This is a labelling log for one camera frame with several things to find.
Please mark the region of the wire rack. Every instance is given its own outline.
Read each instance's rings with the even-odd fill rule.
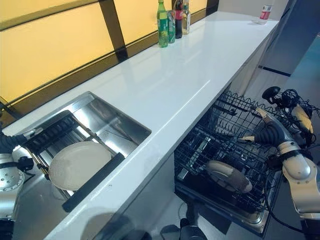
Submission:
[[[24,143],[23,147],[29,151],[47,180],[49,180],[49,165],[55,155],[72,144],[93,141],[104,146],[112,157],[117,154],[68,110],[57,114],[40,127],[43,131]],[[66,200],[74,194],[74,191],[57,189]]]
[[[273,114],[285,126],[290,124],[273,108],[258,105],[250,98],[227,91],[210,107],[174,152],[177,167],[193,175],[202,175],[208,181],[211,178],[206,166],[211,160],[224,162],[242,172],[250,180],[252,190],[248,193],[228,193],[235,200],[232,201],[233,205],[250,212],[266,209],[264,187],[267,175],[271,172],[266,160],[269,155],[276,154],[274,147],[237,142],[238,138],[251,136],[264,127],[262,118],[252,106],[259,106]],[[269,181],[267,190],[270,191],[278,181],[275,178]]]

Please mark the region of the can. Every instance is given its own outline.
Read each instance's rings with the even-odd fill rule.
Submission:
[[[176,13],[174,10],[166,11],[168,16],[168,38],[172,44],[176,40]]]

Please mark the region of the dishwasher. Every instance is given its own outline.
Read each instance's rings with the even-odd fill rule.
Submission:
[[[272,159],[277,158],[275,147],[237,142],[264,127],[252,106],[259,106],[289,127],[288,120],[272,107],[223,92],[174,151],[175,191],[263,237],[270,220],[264,187],[266,184],[272,207],[282,172],[270,168]],[[210,176],[207,165],[212,160],[238,170],[250,182],[250,191],[232,189],[223,175]]]

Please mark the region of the dishwasher rack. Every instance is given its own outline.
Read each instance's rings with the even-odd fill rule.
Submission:
[[[226,204],[249,213],[266,209],[264,187],[267,175],[272,172],[266,160],[268,156],[274,156],[277,152],[275,147],[237,142],[238,138],[251,136],[265,126],[252,106],[263,108],[276,116],[285,127],[290,126],[290,122],[272,107],[258,105],[250,98],[226,91],[215,101],[174,152],[176,173],[184,173],[178,178],[183,178],[187,172],[190,172],[193,175],[201,175],[206,180],[212,181],[212,184],[218,185],[206,171],[207,163],[211,160],[224,162],[242,172],[250,180],[252,190],[248,193],[224,191],[231,196],[221,196],[221,200],[232,199],[226,201]],[[279,174],[274,174],[273,179],[270,176],[272,180],[267,183],[266,188],[268,194],[278,184],[279,178]]]

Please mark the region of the bottle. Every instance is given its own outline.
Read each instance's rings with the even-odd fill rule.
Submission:
[[[275,0],[265,0],[260,17],[257,18],[257,21],[256,21],[257,24],[260,24],[260,25],[266,24],[274,3],[275,3]]]
[[[182,19],[183,19],[183,0],[176,0],[174,3],[175,10],[175,38],[182,38]]]
[[[164,0],[158,0],[158,10],[156,11],[156,22],[159,27],[160,25],[160,13],[165,12],[165,5],[164,5]]]
[[[158,39],[161,48],[168,46],[168,16],[166,11],[159,13]]]
[[[174,10],[166,12],[168,15],[168,37],[169,43],[173,44],[176,40],[176,13]]]
[[[187,35],[190,32],[190,11],[189,0],[183,1],[183,21],[182,21],[182,34]]]

